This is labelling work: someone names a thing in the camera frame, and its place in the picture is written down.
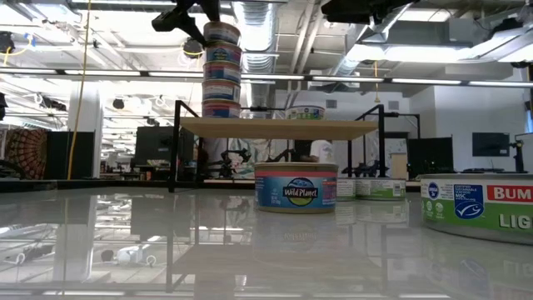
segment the ceiling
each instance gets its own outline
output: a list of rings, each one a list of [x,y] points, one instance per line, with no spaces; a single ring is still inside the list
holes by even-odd
[[[303,13],[308,1],[311,0],[278,0],[276,25],[276,73],[287,73],[298,40],[299,25],[305,19]],[[203,62],[192,61],[182,53],[182,44],[187,35],[179,30],[172,32],[155,32],[151,20],[161,11],[172,8],[171,2],[164,1],[107,1],[94,0],[90,12],[91,31],[87,51],[88,69],[106,70],[166,70],[166,71],[201,71]],[[230,9],[230,3],[222,6]],[[521,8],[523,1],[420,1],[402,15],[401,22],[443,23],[451,17],[472,19],[473,16],[485,17]],[[0,31],[14,33],[17,51],[24,50],[21,55],[9,57],[6,67],[10,68],[53,68],[80,69],[83,62],[83,44],[85,37],[84,24],[87,19],[87,2],[73,0],[70,2],[56,1],[54,4],[43,4],[43,1],[2,1],[0,0]],[[199,28],[208,20],[204,15],[196,14]],[[50,22],[61,21],[62,26]],[[232,16],[222,15],[222,21],[235,24]],[[304,73],[311,70],[327,70],[335,67],[342,59],[347,45],[346,35],[350,27],[347,24],[330,24],[320,17],[316,38],[310,40],[311,53],[305,61]],[[35,37],[36,46],[28,46],[24,34]],[[492,68],[494,63],[485,63]],[[377,75],[386,77],[431,78],[438,75],[442,78],[444,63],[393,62],[380,60],[377,62]],[[374,76],[375,66],[360,63],[356,72],[362,76]],[[509,68],[508,64],[499,64],[500,68]],[[469,68],[479,73],[480,64],[476,66],[461,65],[461,72],[468,74]],[[503,79],[506,72],[493,72],[495,77]],[[50,113],[39,107],[35,102],[35,94],[41,93],[68,106],[71,83],[64,79],[15,78],[3,75],[0,78],[0,92],[7,94],[8,113]],[[373,84],[362,84],[363,92],[371,90]],[[403,85],[385,85],[383,91],[408,92]],[[189,103],[193,110],[201,111],[202,89],[200,83],[192,82],[102,82],[107,102],[106,115],[152,115],[171,116],[173,101],[181,99]],[[113,108],[115,98],[124,98],[136,105],[123,110]],[[45,128],[63,128],[66,117],[31,117],[25,123]],[[170,119],[162,121],[172,124]],[[114,122],[107,119],[104,123],[109,128],[136,128],[146,126],[145,120],[126,120]]]

